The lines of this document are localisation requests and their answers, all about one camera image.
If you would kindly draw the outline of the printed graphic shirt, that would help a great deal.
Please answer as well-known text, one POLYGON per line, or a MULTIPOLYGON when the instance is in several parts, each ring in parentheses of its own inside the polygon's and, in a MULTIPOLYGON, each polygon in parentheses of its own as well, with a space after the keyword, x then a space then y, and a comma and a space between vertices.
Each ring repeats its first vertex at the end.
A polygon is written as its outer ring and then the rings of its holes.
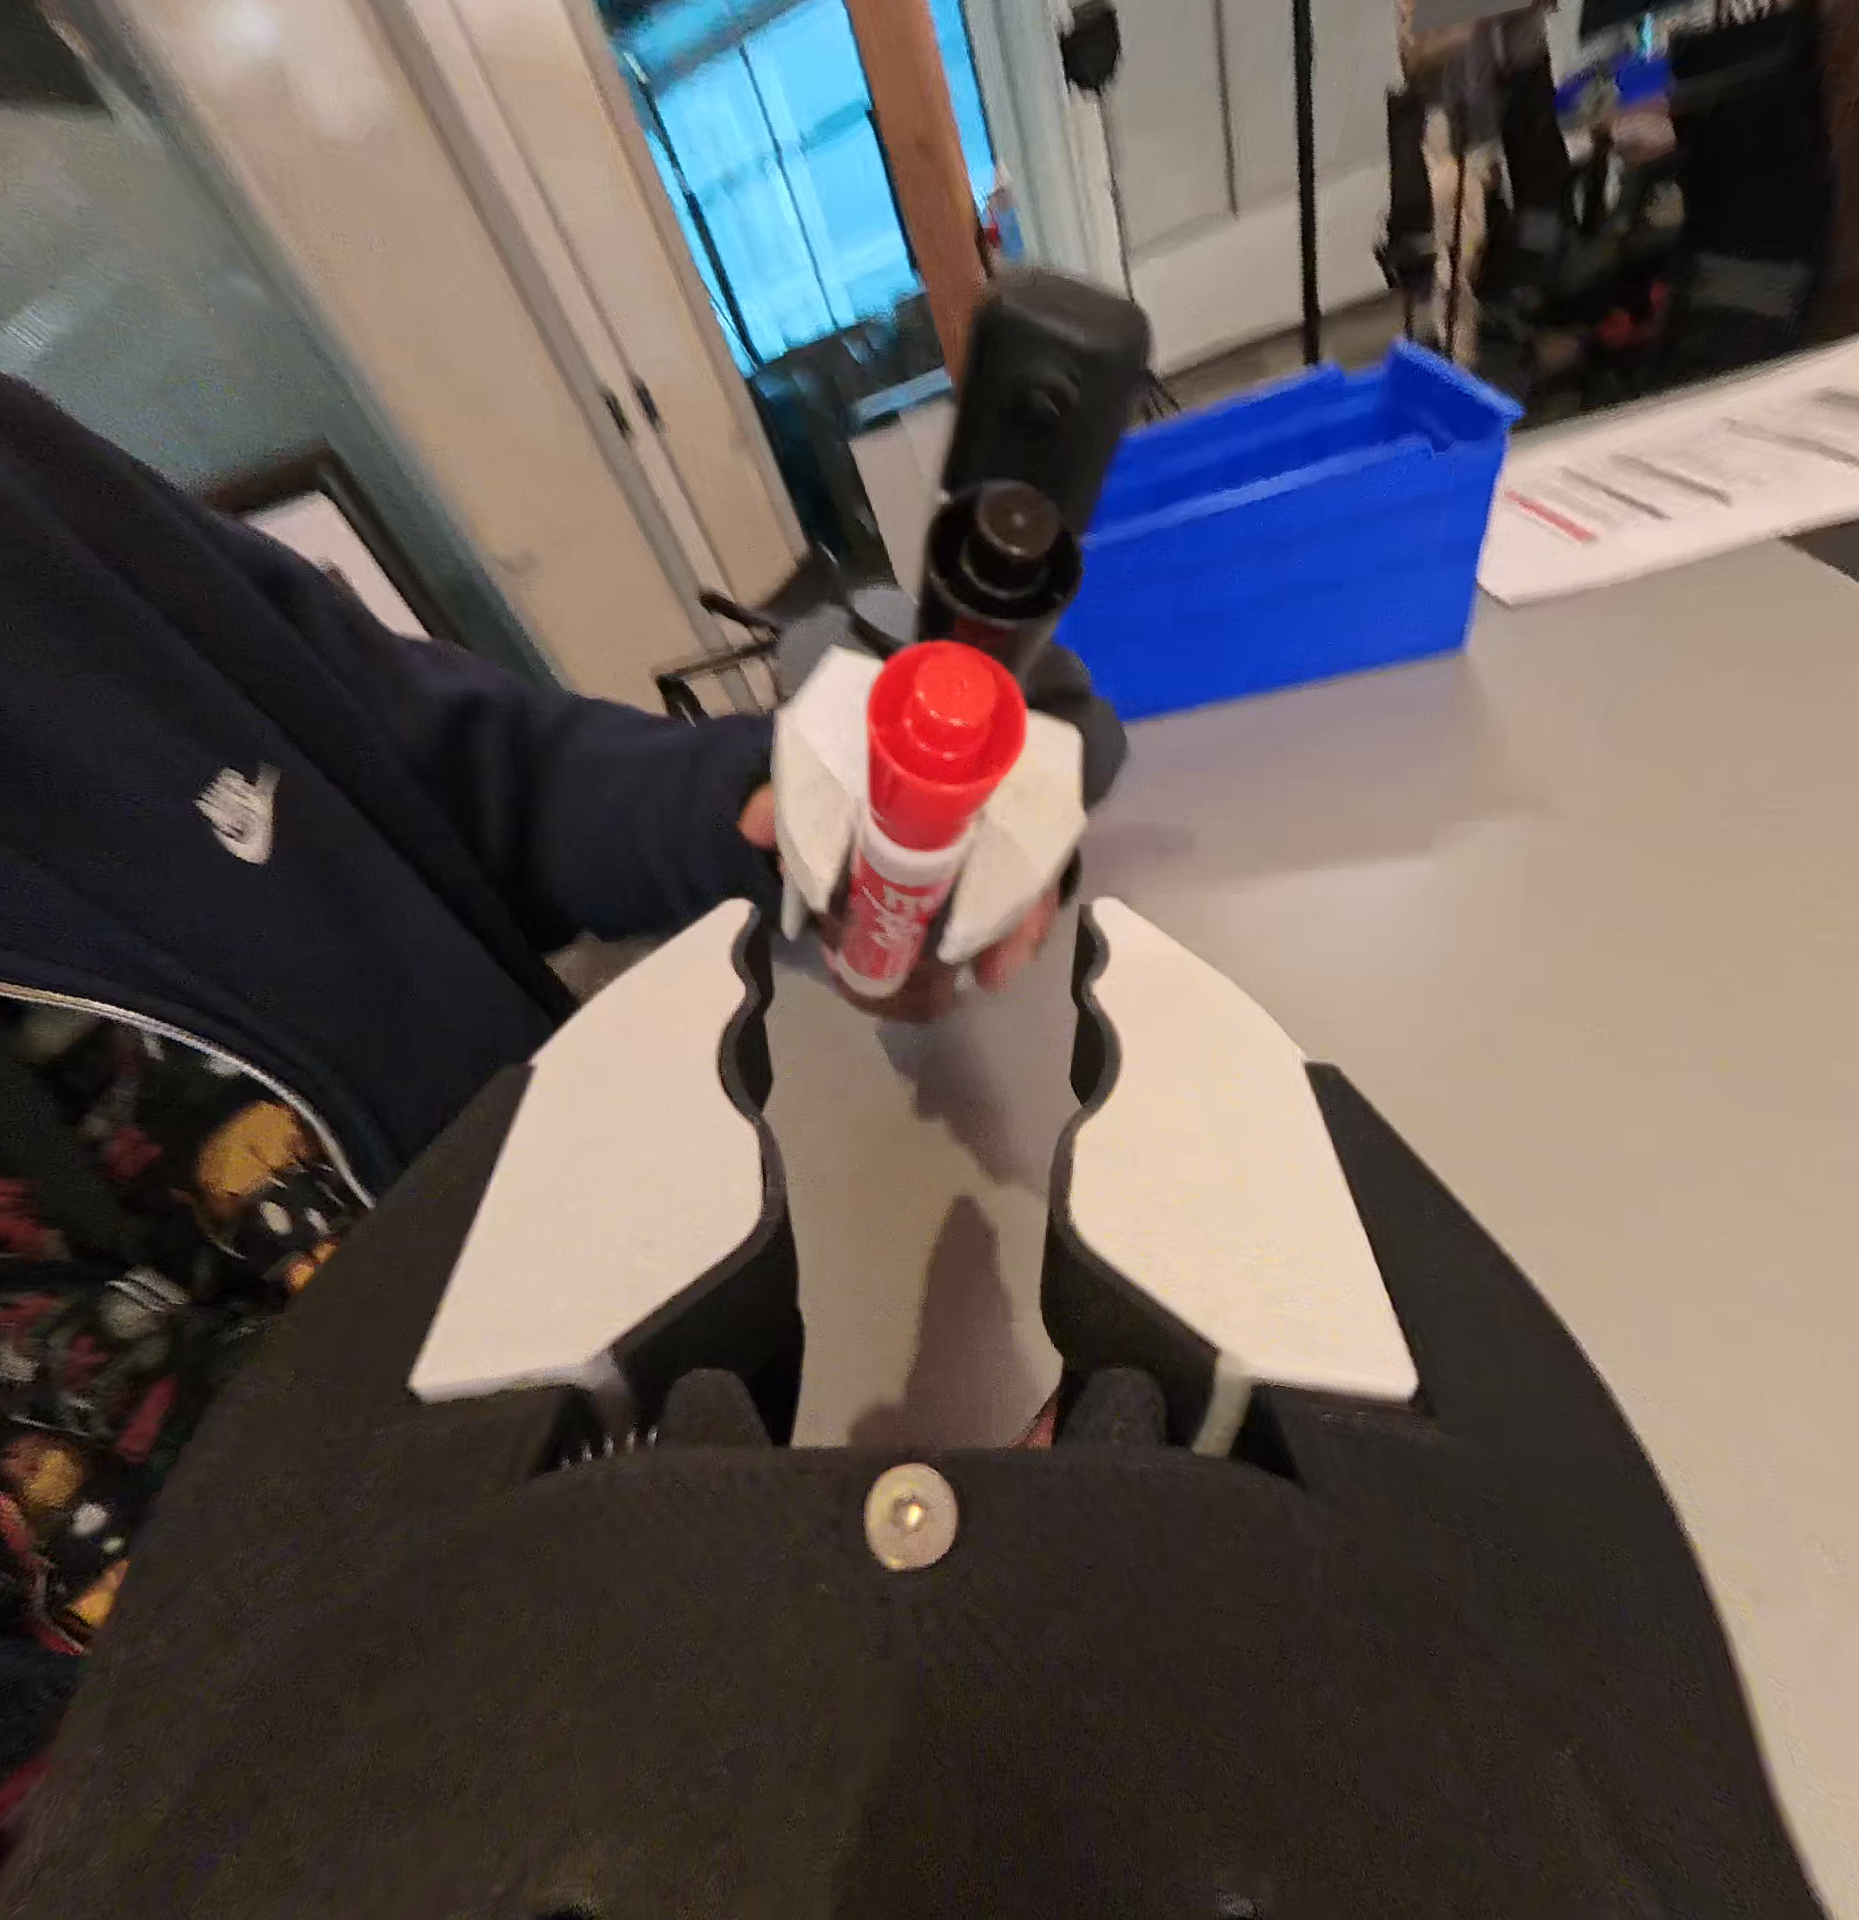
POLYGON ((240 1059, 0 991, 0 1635, 96 1639, 207 1405, 368 1204, 240 1059))

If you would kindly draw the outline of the wooden post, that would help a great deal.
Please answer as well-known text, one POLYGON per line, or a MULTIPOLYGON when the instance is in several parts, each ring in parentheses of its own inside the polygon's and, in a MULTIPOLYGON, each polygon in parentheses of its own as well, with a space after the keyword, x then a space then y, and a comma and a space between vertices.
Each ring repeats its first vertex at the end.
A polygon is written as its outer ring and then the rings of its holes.
POLYGON ((846 10, 944 368, 959 386, 988 265, 934 12, 928 1, 846 10))

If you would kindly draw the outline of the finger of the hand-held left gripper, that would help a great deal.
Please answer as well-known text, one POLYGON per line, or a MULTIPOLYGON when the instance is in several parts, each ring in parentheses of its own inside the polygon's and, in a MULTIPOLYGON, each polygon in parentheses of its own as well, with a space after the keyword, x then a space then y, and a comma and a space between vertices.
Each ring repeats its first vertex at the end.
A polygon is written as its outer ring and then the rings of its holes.
POLYGON ((1057 890, 1082 833, 1082 738, 1028 713, 1021 754, 980 812, 944 901, 938 960, 970 963, 1007 939, 1057 890))
POLYGON ((775 708, 771 797, 781 873, 777 934, 804 938, 831 915, 869 799, 869 698, 879 661, 826 648, 775 708))

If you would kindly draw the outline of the dark picture frame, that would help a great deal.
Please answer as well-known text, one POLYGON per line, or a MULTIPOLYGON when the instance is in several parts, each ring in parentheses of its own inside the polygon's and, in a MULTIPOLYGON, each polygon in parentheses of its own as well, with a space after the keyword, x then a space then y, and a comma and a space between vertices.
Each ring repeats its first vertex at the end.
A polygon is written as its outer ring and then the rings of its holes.
POLYGON ((233 517, 348 589, 380 624, 413 639, 452 639, 427 579, 389 532, 358 476, 325 446, 212 476, 206 507, 233 517))

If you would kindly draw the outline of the black tripod light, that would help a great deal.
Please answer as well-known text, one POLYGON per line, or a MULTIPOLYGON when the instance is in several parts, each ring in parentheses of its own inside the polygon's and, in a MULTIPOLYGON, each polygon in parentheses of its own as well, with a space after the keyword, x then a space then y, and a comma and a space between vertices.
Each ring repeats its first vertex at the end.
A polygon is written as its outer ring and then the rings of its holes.
POLYGON ((1051 4, 1062 82, 1062 136, 1085 272, 1138 304, 1138 230, 1117 115, 1124 43, 1117 4, 1051 4))

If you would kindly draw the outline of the black stand pole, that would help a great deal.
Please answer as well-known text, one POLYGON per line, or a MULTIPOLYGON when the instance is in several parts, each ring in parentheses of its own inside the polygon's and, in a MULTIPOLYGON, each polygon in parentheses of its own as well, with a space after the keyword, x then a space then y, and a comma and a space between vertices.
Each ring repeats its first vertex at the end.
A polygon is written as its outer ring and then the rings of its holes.
POLYGON ((1322 300, 1315 112, 1315 10, 1308 0, 1294 0, 1287 8, 1291 24, 1300 346, 1303 366, 1317 368, 1322 360, 1322 300))

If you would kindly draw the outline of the black whiteboard marker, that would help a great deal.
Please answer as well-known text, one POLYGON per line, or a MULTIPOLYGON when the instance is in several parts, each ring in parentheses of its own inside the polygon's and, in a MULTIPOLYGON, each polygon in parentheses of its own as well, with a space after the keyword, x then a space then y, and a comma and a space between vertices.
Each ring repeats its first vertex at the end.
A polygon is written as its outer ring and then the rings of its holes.
POLYGON ((1055 504, 1025 484, 988 482, 929 522, 916 639, 960 641, 1028 682, 1080 585, 1080 547, 1055 504))

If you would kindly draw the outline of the large grid window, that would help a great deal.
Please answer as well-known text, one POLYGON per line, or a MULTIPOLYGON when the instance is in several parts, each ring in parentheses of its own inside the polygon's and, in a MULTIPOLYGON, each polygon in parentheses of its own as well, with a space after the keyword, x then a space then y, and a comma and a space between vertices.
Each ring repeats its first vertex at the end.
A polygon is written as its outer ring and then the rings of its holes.
POLYGON ((600 14, 744 373, 920 303, 846 1, 605 1, 600 14))

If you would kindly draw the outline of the person's left hand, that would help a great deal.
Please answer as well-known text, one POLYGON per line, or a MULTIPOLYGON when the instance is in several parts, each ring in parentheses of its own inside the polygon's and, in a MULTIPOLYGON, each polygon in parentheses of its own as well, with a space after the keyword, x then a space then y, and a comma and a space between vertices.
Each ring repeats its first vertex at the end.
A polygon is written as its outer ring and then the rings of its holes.
POLYGON ((946 1018, 963 994, 963 979, 983 994, 1002 992, 1017 971, 1023 971, 1036 952, 1045 946, 1057 923, 1062 909, 1062 890, 1049 886, 1043 898, 1016 923, 1016 926, 963 964, 946 964, 939 958, 924 956, 916 971, 885 999, 873 999, 856 991, 837 956, 837 934, 831 925, 820 929, 820 964, 826 971, 838 999, 879 1021, 928 1023, 946 1018))

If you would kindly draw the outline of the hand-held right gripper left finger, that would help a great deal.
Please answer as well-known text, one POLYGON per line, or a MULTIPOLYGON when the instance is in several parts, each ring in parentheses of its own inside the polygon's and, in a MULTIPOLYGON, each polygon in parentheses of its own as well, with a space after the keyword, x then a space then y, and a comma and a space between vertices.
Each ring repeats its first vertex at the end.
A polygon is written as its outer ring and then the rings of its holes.
POLYGON ((683 1380, 737 1383, 775 1447, 804 1361, 789 1184, 765 1106, 770 926, 726 901, 492 1078, 407 1168, 441 1282, 407 1391, 560 1389, 612 1441, 683 1380))

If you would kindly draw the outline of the red whiteboard marker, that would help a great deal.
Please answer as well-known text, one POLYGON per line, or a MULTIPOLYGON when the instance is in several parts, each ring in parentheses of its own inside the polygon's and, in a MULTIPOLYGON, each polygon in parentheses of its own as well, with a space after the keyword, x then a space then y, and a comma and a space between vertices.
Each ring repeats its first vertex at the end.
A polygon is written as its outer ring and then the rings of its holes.
POLYGON ((916 971, 1025 732, 1012 672, 963 641, 914 643, 874 676, 837 910, 834 973, 852 997, 892 1001, 916 971))

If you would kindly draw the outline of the cream double door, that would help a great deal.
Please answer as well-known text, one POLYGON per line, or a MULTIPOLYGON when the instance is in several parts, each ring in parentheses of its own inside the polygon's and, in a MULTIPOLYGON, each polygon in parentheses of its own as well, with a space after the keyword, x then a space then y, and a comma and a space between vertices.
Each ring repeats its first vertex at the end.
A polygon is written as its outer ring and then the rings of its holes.
POLYGON ((581 4, 374 4, 699 651, 703 589, 780 589, 800 537, 581 4))

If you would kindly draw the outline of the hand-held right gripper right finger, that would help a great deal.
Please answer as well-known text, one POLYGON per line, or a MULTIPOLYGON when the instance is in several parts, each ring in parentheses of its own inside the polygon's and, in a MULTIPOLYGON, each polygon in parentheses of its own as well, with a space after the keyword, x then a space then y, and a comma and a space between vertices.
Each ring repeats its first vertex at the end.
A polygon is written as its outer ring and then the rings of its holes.
POLYGON ((1157 1383, 1166 1438, 1222 1456, 1294 1388, 1410 1408, 1422 1380, 1308 1057, 1117 898, 1085 904, 1040 1322, 1064 1378, 1157 1383))

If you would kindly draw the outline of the blue plastic bin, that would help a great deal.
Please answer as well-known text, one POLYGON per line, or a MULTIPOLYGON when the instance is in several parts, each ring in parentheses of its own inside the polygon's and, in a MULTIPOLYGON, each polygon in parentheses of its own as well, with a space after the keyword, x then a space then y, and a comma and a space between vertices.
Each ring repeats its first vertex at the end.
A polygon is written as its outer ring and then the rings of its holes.
POLYGON ((1132 429, 1057 643, 1124 721, 1457 653, 1521 415, 1396 340, 1132 429))

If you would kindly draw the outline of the printed text paper sheet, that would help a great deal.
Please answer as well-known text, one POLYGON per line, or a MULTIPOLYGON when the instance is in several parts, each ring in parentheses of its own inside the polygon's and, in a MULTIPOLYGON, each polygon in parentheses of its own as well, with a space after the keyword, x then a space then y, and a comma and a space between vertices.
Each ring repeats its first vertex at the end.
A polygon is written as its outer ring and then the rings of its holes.
POLYGON ((1859 333, 1511 441, 1475 582, 1521 607, 1859 517, 1859 333))

